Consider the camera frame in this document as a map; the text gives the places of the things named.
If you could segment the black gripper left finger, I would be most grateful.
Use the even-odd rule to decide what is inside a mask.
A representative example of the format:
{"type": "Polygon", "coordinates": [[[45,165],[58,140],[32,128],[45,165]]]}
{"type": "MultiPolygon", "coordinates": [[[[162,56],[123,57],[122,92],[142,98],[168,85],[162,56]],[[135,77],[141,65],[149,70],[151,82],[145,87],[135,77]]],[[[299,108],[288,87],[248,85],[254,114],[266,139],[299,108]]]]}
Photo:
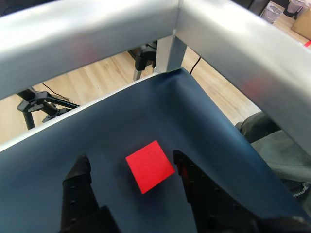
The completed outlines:
{"type": "Polygon", "coordinates": [[[79,155],[62,187],[61,233],[119,233],[110,210],[100,207],[91,187],[91,165],[79,155]]]}

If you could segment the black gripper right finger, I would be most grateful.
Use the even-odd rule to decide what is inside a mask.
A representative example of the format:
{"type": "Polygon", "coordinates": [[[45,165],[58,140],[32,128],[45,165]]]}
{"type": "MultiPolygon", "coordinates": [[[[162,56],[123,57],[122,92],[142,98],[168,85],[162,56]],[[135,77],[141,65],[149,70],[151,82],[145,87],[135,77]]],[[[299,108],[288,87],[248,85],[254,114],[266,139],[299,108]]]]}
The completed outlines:
{"type": "Polygon", "coordinates": [[[181,176],[199,233],[309,233],[311,225],[297,216],[261,218],[247,210],[179,150],[173,162],[181,176]]]}

